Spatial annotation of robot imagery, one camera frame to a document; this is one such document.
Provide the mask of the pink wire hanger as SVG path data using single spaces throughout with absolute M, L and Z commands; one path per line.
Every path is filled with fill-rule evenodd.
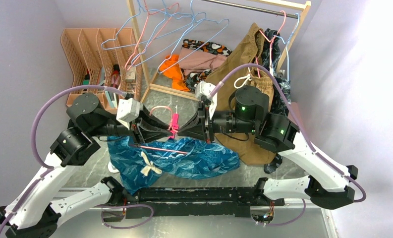
M 171 123 L 171 118 L 172 115 L 174 113 L 177 113 L 177 106 L 175 106 L 175 112 L 168 106 L 155 106 L 150 110 L 150 115 L 153 114 L 153 111 L 156 109 L 167 109 L 171 112 L 171 117 L 170 117 L 170 121 L 169 121 L 169 128 L 168 130 L 170 130 L 170 123 Z M 178 153 L 178 154 L 188 154 L 188 152 L 184 152 L 184 151 L 178 151 L 178 150 L 171 150 L 171 149 L 165 149 L 165 148 L 158 148 L 158 147 L 151 147 L 151 146 L 145 146 L 145 145 L 136 145 L 136 147 L 139 148 L 143 148 L 143 149 L 150 149 L 150 150 L 157 150 L 157 151 L 164 151 L 164 152 L 172 152 L 172 153 Z

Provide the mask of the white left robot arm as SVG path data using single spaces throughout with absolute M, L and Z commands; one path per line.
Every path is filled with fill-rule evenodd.
M 71 218 L 93 207 L 112 208 L 125 202 L 125 189 L 113 177 L 67 198 L 54 197 L 68 179 L 100 149 L 99 136 L 131 136 L 138 144 L 170 136 L 168 125 L 138 102 L 126 124 L 104 109 L 95 94 L 77 97 L 67 109 L 69 126 L 62 131 L 23 192 L 0 207 L 0 234 L 8 238 L 48 238 Z

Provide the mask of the blue leaf-print shorts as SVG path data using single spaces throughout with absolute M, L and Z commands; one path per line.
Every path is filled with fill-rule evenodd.
M 164 173 L 184 179 L 209 179 L 240 166 L 236 152 L 215 142 L 190 137 L 143 144 L 188 152 L 186 155 L 139 148 L 128 136 L 110 136 L 107 145 L 110 161 L 119 170 L 120 180 L 130 194 L 150 187 Z

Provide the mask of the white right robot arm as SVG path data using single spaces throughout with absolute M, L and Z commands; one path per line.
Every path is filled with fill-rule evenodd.
M 257 204 L 298 198 L 334 210 L 354 202 L 355 191 L 349 184 L 357 178 L 355 166 L 341 165 L 308 144 L 292 120 L 267 111 L 269 97 L 256 87 L 239 88 L 229 100 L 235 101 L 233 110 L 213 112 L 214 102 L 202 96 L 197 112 L 178 134 L 206 142 L 213 141 L 217 133 L 253 135 L 260 148 L 288 158 L 307 172 L 302 178 L 260 178 L 253 193 Z

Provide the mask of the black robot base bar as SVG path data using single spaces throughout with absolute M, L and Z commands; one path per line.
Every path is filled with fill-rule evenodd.
M 284 206 L 284 199 L 270 200 L 254 187 L 189 187 L 189 188 L 142 188 L 130 194 L 126 189 L 115 190 L 106 203 L 109 206 L 145 204 L 153 212 L 138 208 L 130 218 L 154 216 L 220 216 L 234 215 L 249 218 L 251 209 L 270 205 Z

